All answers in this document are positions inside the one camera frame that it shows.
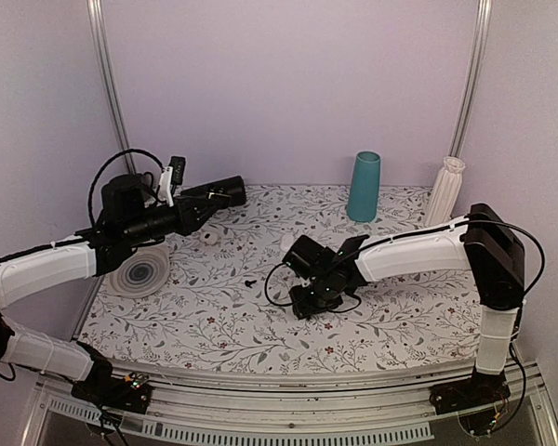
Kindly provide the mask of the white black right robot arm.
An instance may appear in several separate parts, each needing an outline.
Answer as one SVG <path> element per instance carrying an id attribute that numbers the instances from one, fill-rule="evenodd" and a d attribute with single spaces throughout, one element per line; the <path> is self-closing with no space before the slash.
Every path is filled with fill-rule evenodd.
<path id="1" fill-rule="evenodd" d="M 336 309 L 344 295 L 395 276 L 439 270 L 468 270 L 482 319 L 474 369 L 462 397 L 481 405 L 498 390 L 519 310 L 525 299 L 525 248 L 510 225 L 486 204 L 468 215 L 424 230 L 389 237 L 362 235 L 338 250 L 302 235 L 282 259 L 304 284 L 293 287 L 295 315 L 306 319 Z"/>

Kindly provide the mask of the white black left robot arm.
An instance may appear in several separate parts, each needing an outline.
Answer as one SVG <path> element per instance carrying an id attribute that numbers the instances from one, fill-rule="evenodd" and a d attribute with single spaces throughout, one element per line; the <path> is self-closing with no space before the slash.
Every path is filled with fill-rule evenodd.
<path id="1" fill-rule="evenodd" d="M 0 362 L 82 382 L 100 403 L 119 396 L 112 366 L 94 349 L 63 342 L 8 322 L 2 309 L 18 300 L 62 283 L 99 277 L 120 268 L 136 250 L 161 243 L 171 233 L 188 236 L 219 210 L 245 202 L 244 183 L 231 177 L 189 188 L 174 196 L 175 175 L 166 168 L 155 202 L 138 175 L 115 177 L 101 189 L 102 210 L 90 228 L 59 242 L 0 258 Z"/>

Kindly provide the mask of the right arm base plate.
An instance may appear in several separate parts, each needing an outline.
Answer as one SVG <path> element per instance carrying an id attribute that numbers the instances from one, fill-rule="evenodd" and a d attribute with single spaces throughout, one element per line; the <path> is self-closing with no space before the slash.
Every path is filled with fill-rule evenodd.
<path id="1" fill-rule="evenodd" d="M 430 388 L 429 402 L 437 414 L 445 414 L 503 402 L 510 395 L 504 378 L 487 375 L 485 379 L 469 377 L 433 386 Z"/>

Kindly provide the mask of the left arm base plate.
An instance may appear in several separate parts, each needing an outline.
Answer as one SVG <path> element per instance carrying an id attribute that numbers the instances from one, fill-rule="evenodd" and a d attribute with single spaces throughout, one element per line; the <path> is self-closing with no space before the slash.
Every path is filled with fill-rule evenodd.
<path id="1" fill-rule="evenodd" d="M 73 384 L 71 395 L 99 408 L 112 408 L 125 412 L 146 414 L 153 387 L 149 376 L 130 373 L 124 377 L 110 372 L 91 372 L 83 381 Z"/>

